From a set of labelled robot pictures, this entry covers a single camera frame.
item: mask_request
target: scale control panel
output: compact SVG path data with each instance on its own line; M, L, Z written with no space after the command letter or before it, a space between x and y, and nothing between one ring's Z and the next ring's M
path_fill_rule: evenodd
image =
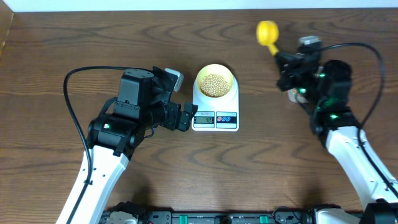
M237 112L198 111L193 117L194 128L236 129L238 128Z

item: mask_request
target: wooden surface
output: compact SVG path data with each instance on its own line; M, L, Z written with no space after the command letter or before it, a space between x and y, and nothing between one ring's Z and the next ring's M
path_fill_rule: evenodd
M6 44L6 38L11 28L13 15L14 13L8 8L6 3L0 0L0 56Z
M236 133L158 128L137 149L107 207L120 201L175 210L272 210L336 203L361 209L342 168L321 147L302 109L275 86L278 72L258 45L261 20L280 27L279 46L318 35L325 45L367 42L383 54L387 83L366 126L376 152L398 176L398 10L253 10L192 12L19 13L0 59L0 223L54 223L78 173L83 146L63 99L67 72L89 65L170 67L185 75L174 93L192 100L199 69L229 65L240 87ZM350 95L362 119L379 83L374 56L326 52L354 70ZM70 98L84 130L116 96L121 72L83 72Z

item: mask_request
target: robotic arm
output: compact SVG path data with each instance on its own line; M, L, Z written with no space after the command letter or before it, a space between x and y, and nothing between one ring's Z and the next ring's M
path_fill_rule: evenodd
M153 136L159 125L171 131L187 131L198 106L170 102L173 91L178 91L183 75L166 68L154 67L153 71L141 68L86 67L71 71L65 78L64 94L75 124L76 116L67 95L68 77L75 72L89 69L124 70L119 95L109 99L98 117L88 128L83 162L57 223L97 224L111 191L126 169L135 148ZM112 114L106 113L114 103ZM144 136L151 129L150 136Z
M398 208L398 182L373 151L362 130L380 99L384 84L384 65L379 52L370 45L349 43L322 47L318 37L299 39L298 52L279 52L277 25L263 21L257 27L260 44L269 47L280 70L277 86L287 91L289 99L298 103L310 117L312 133L323 147L341 164L354 185L362 206L364 217L345 213L340 208L318 210L315 223L395 223ZM351 67L341 60L320 64L324 50L337 47L360 46L372 50L381 63L382 84L372 109L359 123L347 106L352 86Z

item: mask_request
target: green tape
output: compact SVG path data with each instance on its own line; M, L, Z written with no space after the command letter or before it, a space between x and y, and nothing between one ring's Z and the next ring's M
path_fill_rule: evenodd
M260 216L260 224L266 224L268 223L268 216Z
M188 224L188 216L180 215L180 224Z

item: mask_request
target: white scale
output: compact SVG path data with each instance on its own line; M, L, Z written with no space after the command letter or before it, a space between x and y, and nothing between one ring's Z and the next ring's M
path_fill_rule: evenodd
M204 95L198 87L206 75L225 77L231 88L227 94L213 98ZM200 70L193 84L193 104L198 112L192 119L195 131L237 131L239 129L239 86L229 69L222 65L207 65Z

